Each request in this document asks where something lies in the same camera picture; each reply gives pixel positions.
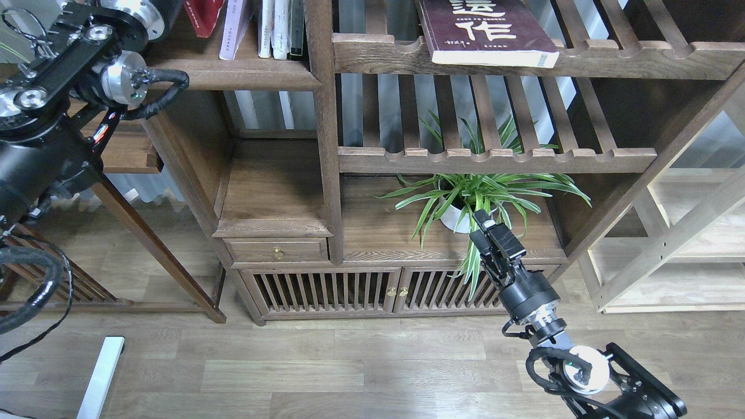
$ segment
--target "cable wrap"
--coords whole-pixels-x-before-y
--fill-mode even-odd
[[[39,288],[26,300],[21,309],[0,318],[0,335],[16,329],[37,315],[62,282],[62,262],[43,250],[16,246],[0,248],[0,264],[8,263],[40,265],[46,268],[46,275]]]
[[[188,74],[180,70],[148,69],[143,75],[143,83],[152,85],[166,81],[171,82],[172,85],[155,101],[142,105],[136,109],[128,110],[127,113],[121,117],[125,121],[133,121],[135,119],[143,118],[148,119],[151,116],[155,116],[155,114],[174,101],[184,89],[188,88],[189,85]]]

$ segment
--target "potted plant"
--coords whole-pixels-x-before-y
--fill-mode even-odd
[[[439,128],[440,120],[432,112],[430,112],[430,115],[437,124],[437,128]],[[461,118],[460,120],[469,133],[468,144],[463,141],[463,147],[470,148],[474,154],[483,153],[484,141],[481,137],[481,129],[477,130],[478,133],[476,133],[465,119]],[[424,120],[422,120],[422,123],[432,132],[434,138],[442,143],[443,138],[440,131]],[[515,153],[522,152],[522,144],[512,116],[505,120],[499,127],[498,132],[502,148],[509,148]],[[422,248],[425,245],[427,231],[434,221],[443,221],[444,218],[444,224],[454,232],[470,233],[476,229],[472,216],[478,210],[486,210],[492,213],[495,221],[498,223],[504,222],[509,228],[512,228],[512,221],[507,212],[507,207],[512,206],[522,216],[527,233],[527,212],[531,211],[537,214],[541,212],[541,208],[525,197],[549,198],[552,194],[547,191],[575,194],[590,205],[589,196],[580,191],[574,181],[565,174],[433,174],[417,182],[406,181],[401,175],[398,178],[404,187],[379,198],[394,198],[422,188],[428,189],[425,192],[409,196],[396,204],[396,209],[400,210],[413,202],[425,202],[422,214],[411,235],[411,238],[414,239],[421,232]],[[472,299],[475,293],[480,266],[481,259],[478,249],[469,241],[466,257],[456,273],[456,276],[463,275],[464,283],[471,283],[469,299]]]

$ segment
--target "cabinet door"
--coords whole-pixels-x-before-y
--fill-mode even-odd
[[[269,318],[339,318],[390,314],[399,268],[241,271],[259,311]]]

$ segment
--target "book spine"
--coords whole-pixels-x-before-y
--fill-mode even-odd
[[[303,52],[303,38],[305,35],[305,14],[302,1],[290,0],[290,55],[301,57]]]
[[[275,0],[272,49],[275,60],[287,60],[290,52],[290,0]]]
[[[259,56],[272,56],[271,39],[274,23],[274,0],[261,0],[259,14]]]
[[[238,32],[241,25],[241,14],[246,6],[246,0],[228,0],[225,7],[225,26],[223,27],[223,42],[220,45],[220,59],[232,60],[238,50]]]

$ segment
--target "black cable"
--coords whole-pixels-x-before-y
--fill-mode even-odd
[[[44,243],[47,246],[49,246],[53,251],[57,252],[62,258],[64,268],[67,270],[67,280],[70,284],[70,288],[69,288],[68,297],[67,297],[67,307],[65,308],[65,312],[62,314],[62,318],[60,318],[60,320],[58,320],[57,323],[52,324],[47,330],[39,334],[36,338],[33,338],[27,343],[22,344],[18,347],[15,347],[12,350],[9,350],[8,352],[6,352],[3,356],[0,356],[0,363],[7,361],[8,359],[10,359],[10,357],[17,355],[18,353],[22,352],[23,350],[28,349],[32,345],[35,345],[36,343],[44,339],[52,330],[56,329],[62,323],[62,321],[65,320],[67,315],[70,313],[70,309],[72,308],[72,301],[74,297],[72,267],[70,266],[70,260],[67,259],[65,252],[63,252],[56,245],[50,242],[47,242],[46,240],[38,239],[37,237],[27,236],[25,234],[19,234],[19,235],[14,235],[14,236],[18,237],[19,239],[34,240],[35,242]]]
[[[568,350],[558,349],[555,347],[535,347],[531,349],[527,355],[527,359],[525,360],[525,369],[527,370],[527,375],[529,375],[530,378],[533,379],[533,381],[537,385],[539,385],[546,391],[560,391],[562,389],[562,386],[558,382],[552,382],[546,378],[541,377],[536,372],[536,361],[544,356],[547,358],[564,359],[565,361],[569,361],[571,364],[580,369],[581,374],[584,377],[589,378],[590,372],[592,371],[592,364],[580,358],[579,356],[570,353]]]
[[[21,416],[21,415],[16,415],[15,413],[11,412],[10,410],[8,410],[8,409],[3,409],[2,407],[0,407],[0,412],[3,412],[3,413],[8,413],[9,415],[12,415],[12,416],[18,416],[19,418],[36,419],[36,418],[35,418],[35,417],[33,417],[33,416]]]
[[[607,412],[613,416],[615,416],[617,419],[627,419],[626,415],[621,414],[618,410],[606,405],[605,403],[601,403],[597,400],[593,400],[589,397],[585,397],[581,394],[572,393],[570,391],[557,391],[557,390],[549,390],[547,388],[544,389],[546,393],[553,394],[554,396],[560,396],[560,397],[566,397],[568,399],[577,400],[580,402],[585,402],[591,406],[595,406],[598,409],[603,410],[604,412]]]
[[[17,26],[15,26],[14,24],[10,23],[10,21],[6,17],[6,15],[9,12],[26,13],[27,15],[31,16],[31,18],[37,23],[37,25],[41,29],[41,32],[42,32],[41,37],[43,37],[43,38],[46,38],[47,37],[47,31],[44,28],[44,25],[42,24],[42,21],[39,20],[39,18],[37,17],[37,15],[33,14],[31,11],[29,11],[29,9],[24,9],[24,8],[21,8],[21,7],[9,7],[7,9],[3,10],[2,13],[0,13],[0,17],[2,18],[3,23],[7,27],[9,27],[13,32],[17,33],[18,35],[21,35],[22,37],[24,37],[24,38],[26,38],[27,40],[30,40],[30,41],[35,41],[38,38],[37,36],[34,36],[32,34],[28,34],[28,33],[24,32],[24,31],[21,31],[20,29],[18,29]]]
[[[125,121],[148,119],[167,107],[189,85],[188,74],[180,70],[147,69],[135,74],[132,79],[135,88],[138,88],[140,84],[152,85],[161,81],[169,81],[172,85],[154,102],[128,110],[121,119]]]

